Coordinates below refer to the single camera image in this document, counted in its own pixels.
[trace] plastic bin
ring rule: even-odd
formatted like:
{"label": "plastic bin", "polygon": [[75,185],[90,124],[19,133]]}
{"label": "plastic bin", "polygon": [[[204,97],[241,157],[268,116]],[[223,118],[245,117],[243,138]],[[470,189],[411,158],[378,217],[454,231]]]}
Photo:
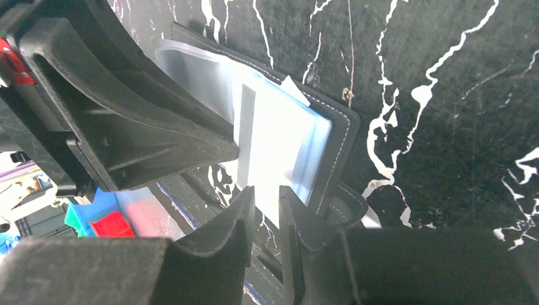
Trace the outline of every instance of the plastic bin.
{"label": "plastic bin", "polygon": [[112,212],[97,222],[90,221],[90,225],[97,237],[135,237],[119,211]]}
{"label": "plastic bin", "polygon": [[77,230],[78,237],[97,237],[90,222],[97,222],[114,211],[118,211],[114,193],[97,189],[91,205],[69,204],[64,223]]}

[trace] black wallet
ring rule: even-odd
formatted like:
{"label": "black wallet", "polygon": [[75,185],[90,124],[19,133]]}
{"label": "black wallet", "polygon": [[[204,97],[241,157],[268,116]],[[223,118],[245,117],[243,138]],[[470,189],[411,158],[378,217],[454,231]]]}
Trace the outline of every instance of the black wallet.
{"label": "black wallet", "polygon": [[[182,25],[172,24],[172,39],[190,44],[199,49],[225,55],[232,60],[259,71],[269,80],[280,84],[286,77],[264,64],[239,54],[215,41],[205,38]],[[310,101],[311,109],[331,120],[329,135],[320,168],[315,179],[308,207],[317,215],[332,219],[334,222],[348,222],[366,213],[365,199],[355,191],[339,182],[341,172],[359,129],[359,116],[349,108],[329,97],[295,81],[296,86]]]}

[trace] marble tabletop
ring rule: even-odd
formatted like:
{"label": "marble tabletop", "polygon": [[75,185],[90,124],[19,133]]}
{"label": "marble tabletop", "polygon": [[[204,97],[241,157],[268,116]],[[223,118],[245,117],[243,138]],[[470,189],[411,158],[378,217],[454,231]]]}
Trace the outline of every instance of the marble tabletop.
{"label": "marble tabletop", "polygon": [[539,238],[539,1],[108,1],[150,58],[176,21],[357,112],[342,177],[383,227]]}

